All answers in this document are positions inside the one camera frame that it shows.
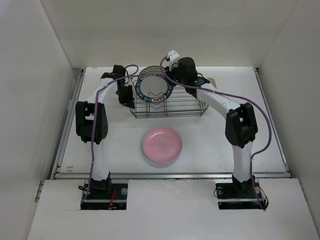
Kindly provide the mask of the patterned ceramic plate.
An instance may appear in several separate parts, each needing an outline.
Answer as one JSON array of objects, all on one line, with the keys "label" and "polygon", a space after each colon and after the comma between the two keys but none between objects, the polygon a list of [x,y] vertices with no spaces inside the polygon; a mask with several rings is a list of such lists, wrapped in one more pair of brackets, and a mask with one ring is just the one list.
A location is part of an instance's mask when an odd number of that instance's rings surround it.
[{"label": "patterned ceramic plate", "polygon": [[163,74],[147,73],[138,77],[134,89],[138,98],[144,102],[157,104],[171,96],[174,86]]},{"label": "patterned ceramic plate", "polygon": [[144,68],[138,75],[139,81],[144,80],[165,80],[163,67],[159,65],[148,66]]}]

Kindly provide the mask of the grey wire dish rack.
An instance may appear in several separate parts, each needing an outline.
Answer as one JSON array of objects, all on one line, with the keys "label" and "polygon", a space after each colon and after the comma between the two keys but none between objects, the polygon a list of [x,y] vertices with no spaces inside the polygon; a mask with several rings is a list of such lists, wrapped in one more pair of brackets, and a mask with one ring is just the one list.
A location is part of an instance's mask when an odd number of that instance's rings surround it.
[{"label": "grey wire dish rack", "polygon": [[135,108],[130,112],[137,119],[163,117],[192,117],[201,116],[209,108],[208,104],[195,99],[181,86],[175,86],[172,94],[159,103],[145,102],[138,98],[135,84],[138,79],[131,81]]}]

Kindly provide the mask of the pink plastic plate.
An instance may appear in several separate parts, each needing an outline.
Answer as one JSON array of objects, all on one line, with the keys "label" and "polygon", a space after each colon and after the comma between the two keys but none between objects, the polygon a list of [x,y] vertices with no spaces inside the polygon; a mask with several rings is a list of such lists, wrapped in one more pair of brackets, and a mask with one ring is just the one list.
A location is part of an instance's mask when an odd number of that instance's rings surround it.
[{"label": "pink plastic plate", "polygon": [[183,141],[180,134],[173,128],[160,126],[145,134],[142,140],[142,149],[151,161],[167,164],[180,156]]}]

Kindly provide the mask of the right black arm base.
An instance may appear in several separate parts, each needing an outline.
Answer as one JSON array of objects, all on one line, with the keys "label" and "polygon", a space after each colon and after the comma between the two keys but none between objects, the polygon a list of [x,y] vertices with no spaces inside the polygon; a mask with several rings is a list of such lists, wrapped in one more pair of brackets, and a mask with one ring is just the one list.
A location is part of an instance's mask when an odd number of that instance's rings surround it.
[{"label": "right black arm base", "polygon": [[249,183],[243,193],[236,193],[232,182],[216,182],[213,194],[219,210],[266,210],[269,199],[258,182],[255,188]]}]

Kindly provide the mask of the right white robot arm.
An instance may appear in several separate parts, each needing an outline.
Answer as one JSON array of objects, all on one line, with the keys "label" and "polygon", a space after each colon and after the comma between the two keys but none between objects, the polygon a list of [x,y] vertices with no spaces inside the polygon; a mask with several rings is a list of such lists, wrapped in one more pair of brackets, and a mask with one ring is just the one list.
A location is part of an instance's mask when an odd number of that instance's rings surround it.
[{"label": "right white robot arm", "polygon": [[233,197],[256,197],[252,148],[258,125],[253,105],[248,100],[238,103],[233,100],[234,95],[218,91],[208,79],[198,75],[191,57],[179,57],[168,53],[161,61],[167,61],[169,64],[162,67],[161,71],[170,83],[184,87],[188,94],[205,102],[225,119],[224,134],[233,150]]}]

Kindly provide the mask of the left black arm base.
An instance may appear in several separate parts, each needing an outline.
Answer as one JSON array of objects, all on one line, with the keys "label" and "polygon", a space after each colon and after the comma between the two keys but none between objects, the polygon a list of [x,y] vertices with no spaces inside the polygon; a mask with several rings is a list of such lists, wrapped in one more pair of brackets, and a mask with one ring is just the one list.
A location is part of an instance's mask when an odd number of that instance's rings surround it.
[{"label": "left black arm base", "polygon": [[106,182],[92,180],[88,190],[88,183],[78,187],[82,190],[80,201],[81,210],[126,210],[128,197],[128,182]]}]

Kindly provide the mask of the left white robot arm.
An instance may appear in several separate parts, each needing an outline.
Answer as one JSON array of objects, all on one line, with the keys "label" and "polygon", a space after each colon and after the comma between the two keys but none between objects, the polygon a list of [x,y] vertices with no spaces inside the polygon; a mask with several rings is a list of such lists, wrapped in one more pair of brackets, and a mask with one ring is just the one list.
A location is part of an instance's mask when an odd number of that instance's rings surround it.
[{"label": "left white robot arm", "polygon": [[76,134],[91,153],[88,185],[83,190],[84,200],[94,192],[103,199],[111,195],[110,168],[104,144],[109,131],[106,105],[116,94],[120,105],[135,108],[133,87],[126,84],[126,79],[132,77],[127,71],[129,67],[130,65],[114,65],[112,72],[102,74],[100,84],[94,93],[87,100],[78,101],[75,105]]}]

